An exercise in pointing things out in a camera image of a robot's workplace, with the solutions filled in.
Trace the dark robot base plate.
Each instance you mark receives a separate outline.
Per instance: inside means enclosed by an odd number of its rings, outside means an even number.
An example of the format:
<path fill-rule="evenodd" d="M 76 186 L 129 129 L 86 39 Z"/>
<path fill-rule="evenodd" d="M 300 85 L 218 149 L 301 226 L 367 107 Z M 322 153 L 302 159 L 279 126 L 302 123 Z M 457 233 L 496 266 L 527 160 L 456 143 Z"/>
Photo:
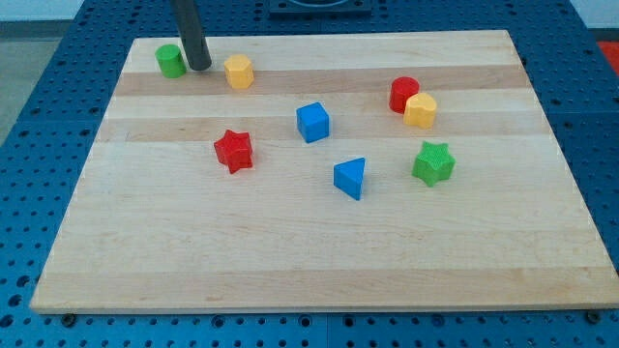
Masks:
<path fill-rule="evenodd" d="M 268 0 L 269 16 L 367 15 L 372 0 Z"/>

